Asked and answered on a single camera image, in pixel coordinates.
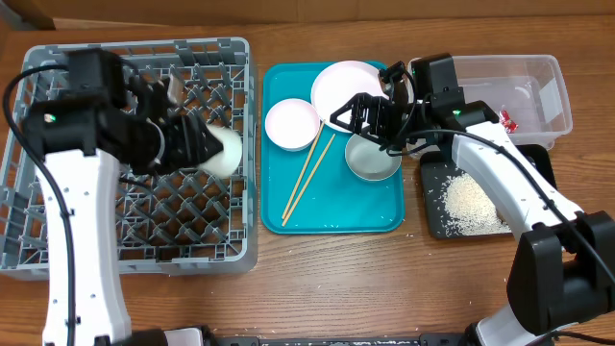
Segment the grey bowl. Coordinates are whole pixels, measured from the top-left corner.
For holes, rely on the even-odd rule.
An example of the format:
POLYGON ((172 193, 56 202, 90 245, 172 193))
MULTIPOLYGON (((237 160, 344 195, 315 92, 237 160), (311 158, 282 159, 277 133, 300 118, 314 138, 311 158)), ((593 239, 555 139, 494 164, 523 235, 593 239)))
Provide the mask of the grey bowl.
POLYGON ((352 135, 346 144, 345 161, 361 180, 377 182, 392 177, 401 167, 402 158, 391 157, 377 143, 352 135))

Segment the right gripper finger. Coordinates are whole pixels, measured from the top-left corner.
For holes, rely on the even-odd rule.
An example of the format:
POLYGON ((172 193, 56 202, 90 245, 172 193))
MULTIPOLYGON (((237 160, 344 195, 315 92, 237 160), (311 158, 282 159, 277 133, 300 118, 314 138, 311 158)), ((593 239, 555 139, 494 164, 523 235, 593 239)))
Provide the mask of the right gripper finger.
POLYGON ((362 121, 359 117, 351 116, 348 120, 337 117, 335 124, 371 142, 380 143, 380 138, 371 132, 371 123, 362 121))
POLYGON ((363 123, 367 120, 369 109, 379 100, 379 96, 367 92, 357 93, 330 115, 330 121, 331 123, 363 123))

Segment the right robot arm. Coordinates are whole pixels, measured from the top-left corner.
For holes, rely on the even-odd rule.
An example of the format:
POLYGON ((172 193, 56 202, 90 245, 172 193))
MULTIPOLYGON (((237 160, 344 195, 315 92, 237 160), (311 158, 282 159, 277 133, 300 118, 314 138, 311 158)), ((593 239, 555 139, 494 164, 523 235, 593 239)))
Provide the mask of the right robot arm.
POLYGON ((484 102, 467 102, 452 56, 397 62, 379 73, 381 96, 361 92, 333 124, 391 156, 423 139, 469 174, 513 232, 506 305, 469 325, 461 345, 550 345, 614 309, 614 221, 561 195, 512 144, 484 102))

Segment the red snack wrapper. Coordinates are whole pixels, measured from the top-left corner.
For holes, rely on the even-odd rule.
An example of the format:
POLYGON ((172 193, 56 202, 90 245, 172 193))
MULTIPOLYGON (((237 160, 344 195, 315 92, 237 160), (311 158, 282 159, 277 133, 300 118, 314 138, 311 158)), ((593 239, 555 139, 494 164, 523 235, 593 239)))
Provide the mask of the red snack wrapper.
POLYGON ((501 110, 499 112, 500 123, 504 126, 508 134, 514 134, 518 129, 518 125, 510 118, 508 111, 501 110))

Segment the white shallow bowl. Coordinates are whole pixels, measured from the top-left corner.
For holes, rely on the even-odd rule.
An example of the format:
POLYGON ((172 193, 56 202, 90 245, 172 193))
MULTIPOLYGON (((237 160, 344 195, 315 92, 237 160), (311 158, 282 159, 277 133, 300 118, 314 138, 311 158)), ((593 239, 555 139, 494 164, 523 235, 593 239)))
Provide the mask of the white shallow bowl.
POLYGON ((321 120, 311 103, 289 98, 276 103, 264 118, 269 139, 286 151, 301 151, 316 138, 321 120))

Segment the white rice pile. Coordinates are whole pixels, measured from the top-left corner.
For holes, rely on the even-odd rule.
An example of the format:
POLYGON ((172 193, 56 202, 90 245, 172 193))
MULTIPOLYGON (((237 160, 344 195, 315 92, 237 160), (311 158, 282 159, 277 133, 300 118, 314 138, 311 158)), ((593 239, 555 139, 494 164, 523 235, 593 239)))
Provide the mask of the white rice pile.
POLYGON ((441 179, 436 199, 437 220, 445 237, 510 235, 509 226, 478 183, 455 168, 441 179))

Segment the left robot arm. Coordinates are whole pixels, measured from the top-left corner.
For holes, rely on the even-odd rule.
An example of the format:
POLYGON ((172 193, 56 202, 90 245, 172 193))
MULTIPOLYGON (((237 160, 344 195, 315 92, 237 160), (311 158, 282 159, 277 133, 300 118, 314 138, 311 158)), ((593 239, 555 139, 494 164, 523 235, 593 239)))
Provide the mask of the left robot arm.
POLYGON ((230 128, 170 115, 179 82, 126 76, 127 62, 100 48, 72 51, 68 88, 34 103, 23 146, 37 168, 47 228, 46 345, 163 345, 160 330, 134 332, 119 278, 115 198, 122 165, 137 174, 195 167, 227 178, 242 159, 230 128))

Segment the small white cup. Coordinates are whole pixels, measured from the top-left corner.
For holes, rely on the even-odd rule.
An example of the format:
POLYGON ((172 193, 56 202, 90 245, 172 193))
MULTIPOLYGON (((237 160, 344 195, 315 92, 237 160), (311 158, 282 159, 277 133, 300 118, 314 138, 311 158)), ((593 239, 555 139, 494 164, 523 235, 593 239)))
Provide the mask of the small white cup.
POLYGON ((240 135, 230 128, 208 126, 212 136, 218 139, 223 150, 198 165, 198 168, 220 179, 229 178, 242 161, 243 145, 240 135))

